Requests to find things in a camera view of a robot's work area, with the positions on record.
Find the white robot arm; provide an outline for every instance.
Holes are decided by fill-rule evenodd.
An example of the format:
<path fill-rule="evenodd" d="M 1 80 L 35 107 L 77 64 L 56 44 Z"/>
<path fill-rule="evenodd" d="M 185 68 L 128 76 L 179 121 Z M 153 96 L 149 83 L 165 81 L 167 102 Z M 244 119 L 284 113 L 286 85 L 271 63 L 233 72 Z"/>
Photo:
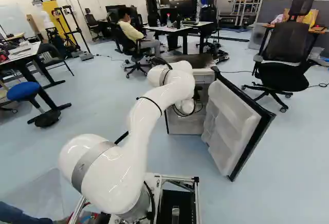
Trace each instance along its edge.
<path fill-rule="evenodd" d="M 125 216 L 142 195 L 149 137 L 156 121 L 170 105 L 193 112 L 195 81 L 187 61 L 160 65 L 148 73 L 156 87 L 140 97 L 128 116 L 129 135 L 123 146 L 84 134 L 61 150 L 59 168 L 65 178 L 101 211 Z"/>

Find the gray joint band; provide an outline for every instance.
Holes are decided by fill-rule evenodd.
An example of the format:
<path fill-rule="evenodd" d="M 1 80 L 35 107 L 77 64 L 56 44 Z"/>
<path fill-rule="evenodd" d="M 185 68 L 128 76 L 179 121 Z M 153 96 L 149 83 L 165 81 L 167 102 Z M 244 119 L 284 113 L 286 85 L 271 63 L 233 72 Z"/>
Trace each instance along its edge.
<path fill-rule="evenodd" d="M 116 146 L 109 141 L 101 142 L 85 153 L 73 169 L 71 183 L 81 193 L 81 185 L 85 174 L 96 159 L 109 148 Z"/>

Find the man in yellow shirt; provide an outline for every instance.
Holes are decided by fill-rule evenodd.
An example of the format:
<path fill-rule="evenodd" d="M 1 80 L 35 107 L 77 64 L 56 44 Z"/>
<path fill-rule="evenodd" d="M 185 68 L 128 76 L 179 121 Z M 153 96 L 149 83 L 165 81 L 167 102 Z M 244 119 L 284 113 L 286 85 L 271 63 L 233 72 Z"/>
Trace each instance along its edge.
<path fill-rule="evenodd" d="M 123 33 L 129 38 L 130 40 L 134 41 L 136 43 L 137 39 L 144 38 L 143 33 L 136 30 L 131 24 L 130 24 L 130 8 L 120 8 L 118 10 L 119 15 L 119 22 L 118 25 L 120 25 Z M 141 41 L 140 47 L 141 48 L 154 48 L 155 56 L 157 58 L 160 58 L 160 41 L 152 39 L 153 35 L 149 34 L 147 35 L 145 41 Z"/>

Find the blue stool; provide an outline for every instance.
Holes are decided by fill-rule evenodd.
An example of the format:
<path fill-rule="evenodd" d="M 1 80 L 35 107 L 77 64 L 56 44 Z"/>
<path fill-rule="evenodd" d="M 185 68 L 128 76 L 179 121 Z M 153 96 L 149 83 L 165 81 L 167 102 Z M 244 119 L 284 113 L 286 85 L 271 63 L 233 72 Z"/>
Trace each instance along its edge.
<path fill-rule="evenodd" d="M 44 112 L 40 104 L 35 100 L 41 86 L 35 82 L 23 82 L 15 85 L 7 92 L 7 99 L 11 101 L 29 101 L 41 113 L 38 117 L 29 120 L 27 123 L 35 123 L 38 127 L 48 127 L 55 124 L 59 120 L 61 112 L 59 110 L 49 110 Z"/>

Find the jeans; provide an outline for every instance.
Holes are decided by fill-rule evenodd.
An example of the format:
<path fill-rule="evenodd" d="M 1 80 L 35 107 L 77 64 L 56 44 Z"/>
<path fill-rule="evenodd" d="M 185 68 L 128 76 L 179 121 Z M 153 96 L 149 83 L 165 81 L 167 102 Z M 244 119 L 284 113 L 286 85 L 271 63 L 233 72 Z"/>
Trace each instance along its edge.
<path fill-rule="evenodd" d="M 12 224 L 53 224 L 48 218 L 34 218 L 23 213 L 23 210 L 0 201 L 0 221 Z"/>
<path fill-rule="evenodd" d="M 160 58 L 160 41 L 152 39 L 154 33 L 148 33 L 146 36 L 146 40 L 148 41 L 141 41 L 140 47 L 141 48 L 154 48 L 155 56 Z"/>

